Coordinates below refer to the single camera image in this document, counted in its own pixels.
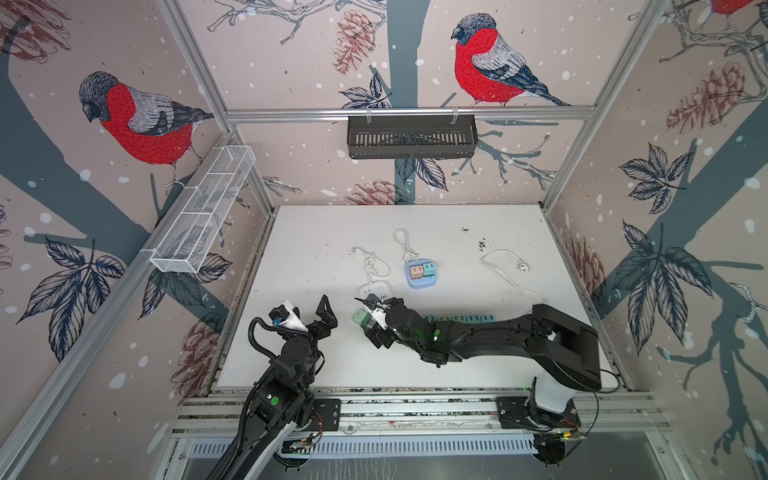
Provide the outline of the pink plug adapter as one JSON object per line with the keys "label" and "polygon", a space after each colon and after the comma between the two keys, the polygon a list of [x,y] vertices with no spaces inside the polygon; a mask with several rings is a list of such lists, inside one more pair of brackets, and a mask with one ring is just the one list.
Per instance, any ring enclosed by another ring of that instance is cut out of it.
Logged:
{"label": "pink plug adapter", "polygon": [[423,269],[421,264],[411,265],[409,267],[409,278],[411,280],[418,280],[423,277]]}

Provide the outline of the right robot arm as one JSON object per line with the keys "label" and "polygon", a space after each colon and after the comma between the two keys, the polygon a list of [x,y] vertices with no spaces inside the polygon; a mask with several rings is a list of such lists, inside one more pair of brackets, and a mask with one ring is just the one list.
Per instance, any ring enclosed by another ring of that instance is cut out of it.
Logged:
{"label": "right robot arm", "polygon": [[436,367],[481,356],[535,361],[543,372],[534,378],[528,398],[515,406],[498,402],[505,422],[532,430],[557,423],[574,426],[574,394],[602,389],[596,330],[549,305],[535,304],[515,319],[470,323],[429,320],[401,298],[381,300],[371,294],[359,302],[362,307],[352,321],[377,348],[398,343]]}

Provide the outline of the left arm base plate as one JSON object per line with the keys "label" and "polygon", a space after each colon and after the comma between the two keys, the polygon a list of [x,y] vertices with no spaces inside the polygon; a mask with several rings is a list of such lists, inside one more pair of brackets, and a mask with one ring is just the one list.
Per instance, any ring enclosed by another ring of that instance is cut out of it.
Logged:
{"label": "left arm base plate", "polygon": [[300,421],[302,431],[336,432],[341,418],[340,399],[315,399],[309,410],[309,415]]}

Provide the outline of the green plug adapter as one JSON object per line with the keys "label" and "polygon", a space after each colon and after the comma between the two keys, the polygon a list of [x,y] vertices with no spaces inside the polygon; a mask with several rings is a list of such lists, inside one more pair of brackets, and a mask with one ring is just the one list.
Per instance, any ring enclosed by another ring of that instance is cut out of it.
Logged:
{"label": "green plug adapter", "polygon": [[375,323],[371,313],[366,308],[357,309],[352,315],[352,320],[355,324],[359,325],[363,330],[369,330]]}

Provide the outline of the blue square power socket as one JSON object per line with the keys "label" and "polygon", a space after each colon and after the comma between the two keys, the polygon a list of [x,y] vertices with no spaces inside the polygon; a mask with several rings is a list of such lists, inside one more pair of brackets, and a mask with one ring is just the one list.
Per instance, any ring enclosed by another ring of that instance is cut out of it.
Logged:
{"label": "blue square power socket", "polygon": [[405,264],[407,283],[414,290],[430,288],[437,283],[436,264],[429,259],[417,259]]}

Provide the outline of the dark teal plug adapter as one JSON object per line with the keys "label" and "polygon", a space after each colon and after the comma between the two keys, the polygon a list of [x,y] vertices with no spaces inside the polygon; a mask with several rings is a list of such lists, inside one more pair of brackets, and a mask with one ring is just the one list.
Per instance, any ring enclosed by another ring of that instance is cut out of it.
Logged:
{"label": "dark teal plug adapter", "polygon": [[436,275],[436,266],[432,262],[423,263],[421,265],[423,269],[423,277],[434,277]]}

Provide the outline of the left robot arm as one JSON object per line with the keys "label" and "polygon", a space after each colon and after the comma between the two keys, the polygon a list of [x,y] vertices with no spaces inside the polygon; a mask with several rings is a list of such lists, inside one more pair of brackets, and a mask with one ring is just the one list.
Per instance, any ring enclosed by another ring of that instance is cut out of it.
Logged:
{"label": "left robot arm", "polygon": [[285,301],[267,319],[253,318],[247,328],[251,347],[268,359],[263,375],[243,403],[236,434],[208,474],[210,479],[256,479],[289,434],[310,423],[311,391],[324,359],[319,341],[338,326],[329,298],[323,295],[316,319],[305,324],[299,309]]}

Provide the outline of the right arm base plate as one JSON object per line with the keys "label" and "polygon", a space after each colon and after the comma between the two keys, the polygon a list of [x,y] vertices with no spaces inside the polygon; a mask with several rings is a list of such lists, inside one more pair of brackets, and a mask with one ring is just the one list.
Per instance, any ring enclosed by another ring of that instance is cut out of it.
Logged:
{"label": "right arm base plate", "polygon": [[581,428],[573,400],[569,400],[562,413],[538,408],[529,397],[506,396],[495,399],[498,421],[503,429],[521,429],[534,433],[573,430]]}

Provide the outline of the white square power socket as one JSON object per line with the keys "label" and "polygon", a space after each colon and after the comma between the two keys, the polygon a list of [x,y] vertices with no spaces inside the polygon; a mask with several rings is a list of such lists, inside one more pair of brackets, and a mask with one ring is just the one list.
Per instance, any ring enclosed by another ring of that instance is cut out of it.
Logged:
{"label": "white square power socket", "polygon": [[360,298],[367,300],[371,295],[379,301],[384,301],[392,297],[392,291],[388,283],[383,280],[370,282],[359,289]]}

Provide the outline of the long white power strip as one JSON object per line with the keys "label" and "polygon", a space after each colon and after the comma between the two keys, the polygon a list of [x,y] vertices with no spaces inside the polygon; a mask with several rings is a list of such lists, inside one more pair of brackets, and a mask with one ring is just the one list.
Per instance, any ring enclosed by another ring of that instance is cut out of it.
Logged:
{"label": "long white power strip", "polygon": [[431,322],[455,322],[463,324],[485,324],[496,321],[492,314],[450,313],[450,314],[425,314],[424,318]]}

